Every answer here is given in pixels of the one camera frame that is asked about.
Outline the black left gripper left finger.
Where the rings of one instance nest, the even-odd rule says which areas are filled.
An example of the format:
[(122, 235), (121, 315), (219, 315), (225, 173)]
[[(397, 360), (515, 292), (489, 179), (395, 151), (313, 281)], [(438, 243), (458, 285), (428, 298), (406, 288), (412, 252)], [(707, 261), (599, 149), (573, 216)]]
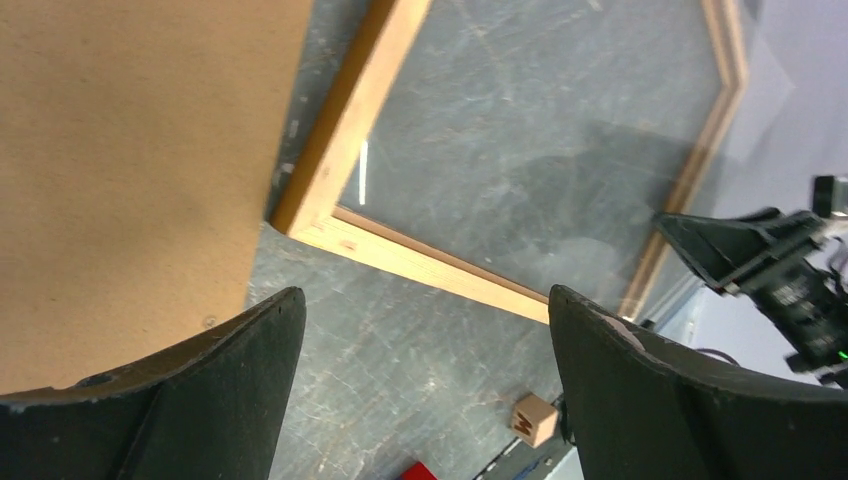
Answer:
[(1, 398), (5, 479), (265, 479), (306, 325), (286, 288), (65, 388)]

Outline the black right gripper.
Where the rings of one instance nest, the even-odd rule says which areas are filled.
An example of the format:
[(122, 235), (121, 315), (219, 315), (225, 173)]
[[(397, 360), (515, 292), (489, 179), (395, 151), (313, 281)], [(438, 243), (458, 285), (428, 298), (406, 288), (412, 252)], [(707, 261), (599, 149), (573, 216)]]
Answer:
[(847, 291), (831, 267), (806, 257), (823, 243), (825, 221), (810, 211), (767, 207), (716, 219), (660, 213), (654, 224), (689, 270), (720, 295), (744, 295), (793, 348), (797, 374), (847, 386)]

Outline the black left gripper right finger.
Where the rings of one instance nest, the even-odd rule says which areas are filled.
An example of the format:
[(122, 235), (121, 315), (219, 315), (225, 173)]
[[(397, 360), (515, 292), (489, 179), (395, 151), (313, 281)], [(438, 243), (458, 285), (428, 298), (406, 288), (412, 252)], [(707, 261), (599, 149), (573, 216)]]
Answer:
[(563, 285), (549, 326), (588, 479), (843, 479), (847, 394), (704, 356)]

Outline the wooden picture frame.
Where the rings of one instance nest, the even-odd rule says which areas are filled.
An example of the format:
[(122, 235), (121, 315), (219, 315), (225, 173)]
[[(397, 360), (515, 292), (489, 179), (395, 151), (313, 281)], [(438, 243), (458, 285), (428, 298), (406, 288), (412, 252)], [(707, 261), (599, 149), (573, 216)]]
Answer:
[(715, 203), (742, 1), (317, 1), (271, 224), (528, 319), (564, 284), (629, 320), (696, 287), (653, 227)]

